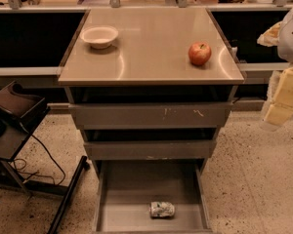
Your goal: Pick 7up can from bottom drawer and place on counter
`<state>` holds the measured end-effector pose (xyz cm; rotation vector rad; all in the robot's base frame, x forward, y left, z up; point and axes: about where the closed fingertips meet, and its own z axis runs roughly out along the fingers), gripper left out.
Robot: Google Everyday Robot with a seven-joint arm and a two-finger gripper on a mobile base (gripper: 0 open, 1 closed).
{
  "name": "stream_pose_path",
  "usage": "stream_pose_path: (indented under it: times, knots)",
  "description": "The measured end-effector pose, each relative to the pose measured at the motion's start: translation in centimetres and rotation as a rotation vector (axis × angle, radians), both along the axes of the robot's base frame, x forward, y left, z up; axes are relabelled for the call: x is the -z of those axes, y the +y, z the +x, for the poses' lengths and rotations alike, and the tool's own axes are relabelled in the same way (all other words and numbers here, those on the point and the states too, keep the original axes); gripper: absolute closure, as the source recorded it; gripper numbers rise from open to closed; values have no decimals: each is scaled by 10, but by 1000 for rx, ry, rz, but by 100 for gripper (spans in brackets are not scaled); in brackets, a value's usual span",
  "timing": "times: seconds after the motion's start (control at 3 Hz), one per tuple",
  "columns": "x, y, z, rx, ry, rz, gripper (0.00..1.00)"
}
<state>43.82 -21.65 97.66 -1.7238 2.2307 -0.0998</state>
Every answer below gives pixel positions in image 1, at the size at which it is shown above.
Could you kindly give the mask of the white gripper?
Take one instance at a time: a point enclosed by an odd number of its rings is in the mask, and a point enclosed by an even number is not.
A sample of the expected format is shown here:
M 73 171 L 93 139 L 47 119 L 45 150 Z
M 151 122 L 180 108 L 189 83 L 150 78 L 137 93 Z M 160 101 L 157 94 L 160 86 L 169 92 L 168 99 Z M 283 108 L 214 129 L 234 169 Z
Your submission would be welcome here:
M 262 46 L 277 46 L 281 22 L 277 22 L 257 39 Z M 270 78 L 267 100 L 263 105 L 263 123 L 280 127 L 293 115 L 293 63 L 283 71 L 274 71 Z

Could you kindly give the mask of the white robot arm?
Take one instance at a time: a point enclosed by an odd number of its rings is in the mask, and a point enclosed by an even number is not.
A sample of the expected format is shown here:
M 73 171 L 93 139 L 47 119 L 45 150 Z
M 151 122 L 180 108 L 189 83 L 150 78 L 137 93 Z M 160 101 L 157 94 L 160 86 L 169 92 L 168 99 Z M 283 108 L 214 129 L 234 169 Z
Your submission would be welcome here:
M 275 131 L 293 115 L 293 8 L 282 21 L 261 34 L 257 43 L 266 47 L 277 46 L 278 56 L 289 63 L 283 71 L 272 73 L 267 100 L 262 107 L 261 127 Z

